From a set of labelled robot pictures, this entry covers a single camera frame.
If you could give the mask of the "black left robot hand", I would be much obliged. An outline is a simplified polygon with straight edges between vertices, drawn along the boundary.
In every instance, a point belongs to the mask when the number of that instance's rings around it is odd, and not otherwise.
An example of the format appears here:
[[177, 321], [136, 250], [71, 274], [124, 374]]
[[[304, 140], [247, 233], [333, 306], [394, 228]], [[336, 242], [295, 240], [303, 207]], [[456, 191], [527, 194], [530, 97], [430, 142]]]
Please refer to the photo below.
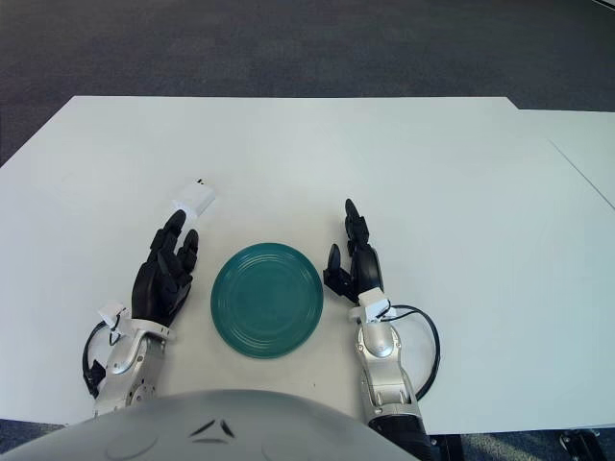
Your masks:
[[185, 304], [193, 281], [199, 235], [190, 230], [177, 248], [186, 220], [179, 209], [158, 229], [141, 264], [132, 292], [132, 318], [170, 327]]

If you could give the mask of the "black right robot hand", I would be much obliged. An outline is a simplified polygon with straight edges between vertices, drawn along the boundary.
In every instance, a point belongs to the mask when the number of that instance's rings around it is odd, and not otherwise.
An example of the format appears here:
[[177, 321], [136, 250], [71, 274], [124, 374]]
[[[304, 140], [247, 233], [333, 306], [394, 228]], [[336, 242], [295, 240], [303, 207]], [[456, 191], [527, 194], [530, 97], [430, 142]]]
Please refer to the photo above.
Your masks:
[[345, 201], [344, 221], [347, 251], [351, 258], [349, 271], [341, 267], [341, 252], [337, 244], [330, 248], [323, 282], [336, 295], [359, 305], [359, 295], [374, 288], [384, 291], [381, 266], [376, 250], [369, 243], [369, 230], [351, 199]]

